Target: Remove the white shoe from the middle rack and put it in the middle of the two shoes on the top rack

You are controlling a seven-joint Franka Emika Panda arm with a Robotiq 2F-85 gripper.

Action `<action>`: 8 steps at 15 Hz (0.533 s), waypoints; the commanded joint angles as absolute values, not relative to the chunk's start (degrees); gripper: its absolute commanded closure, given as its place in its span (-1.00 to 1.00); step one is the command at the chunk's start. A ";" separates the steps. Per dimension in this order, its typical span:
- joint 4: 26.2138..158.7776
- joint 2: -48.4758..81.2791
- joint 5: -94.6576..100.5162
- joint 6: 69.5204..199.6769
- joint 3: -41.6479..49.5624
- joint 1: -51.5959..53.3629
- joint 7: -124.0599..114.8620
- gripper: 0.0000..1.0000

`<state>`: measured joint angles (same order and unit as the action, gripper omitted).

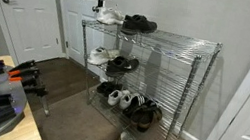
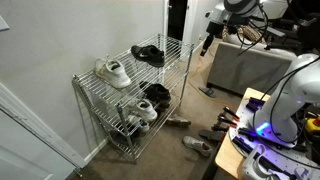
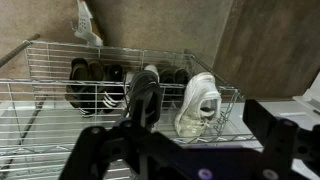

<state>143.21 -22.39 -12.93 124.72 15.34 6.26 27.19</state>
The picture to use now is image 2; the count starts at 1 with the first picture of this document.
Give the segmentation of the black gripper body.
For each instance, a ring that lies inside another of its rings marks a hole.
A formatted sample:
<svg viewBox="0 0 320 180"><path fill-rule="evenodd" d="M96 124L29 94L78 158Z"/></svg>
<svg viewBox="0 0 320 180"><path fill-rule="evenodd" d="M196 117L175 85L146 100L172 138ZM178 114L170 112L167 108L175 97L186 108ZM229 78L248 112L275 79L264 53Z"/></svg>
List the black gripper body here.
<svg viewBox="0 0 320 180"><path fill-rule="evenodd" d="M214 23L214 22L210 22L208 24L207 29L206 29L206 32L208 33L208 36L204 41L204 44L203 44L203 47L202 47L202 50L201 50L201 53L200 53L201 56L204 56L206 54L206 52L207 52L209 46L211 45L215 35L217 34L217 31L218 31L218 25L216 23Z"/></svg>

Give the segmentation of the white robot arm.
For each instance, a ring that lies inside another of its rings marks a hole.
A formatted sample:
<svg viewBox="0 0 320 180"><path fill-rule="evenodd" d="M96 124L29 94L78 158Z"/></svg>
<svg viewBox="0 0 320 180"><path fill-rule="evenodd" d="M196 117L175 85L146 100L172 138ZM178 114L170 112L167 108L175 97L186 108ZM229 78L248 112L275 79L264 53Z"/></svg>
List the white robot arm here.
<svg viewBox="0 0 320 180"><path fill-rule="evenodd" d="M263 32L266 33L270 20L261 0L220 0L205 17L212 24L212 35L215 35L220 34L224 26L247 25L258 12L262 14ZM260 138L293 147L299 133L291 116L306 103L320 100L319 56L306 53L295 57L275 85L272 95L248 121Z"/></svg>

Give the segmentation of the round metal robot base plate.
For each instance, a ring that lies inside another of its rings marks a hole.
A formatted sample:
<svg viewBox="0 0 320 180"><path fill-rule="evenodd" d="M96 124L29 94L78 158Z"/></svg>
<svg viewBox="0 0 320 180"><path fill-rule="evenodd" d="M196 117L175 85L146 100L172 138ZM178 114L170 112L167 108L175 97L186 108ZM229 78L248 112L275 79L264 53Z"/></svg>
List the round metal robot base plate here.
<svg viewBox="0 0 320 180"><path fill-rule="evenodd" d="M268 122L256 123L255 128L250 126L249 119L253 112L247 108L249 97L245 97L236 112L240 121L236 127L229 129L229 139L235 149L246 158L255 148L258 148L254 159L260 157L259 166L263 172L269 169L285 175L288 179L320 180L320 170L317 164L307 158L305 152L282 146L276 148L276 144L268 141L271 136L271 125Z"/></svg>

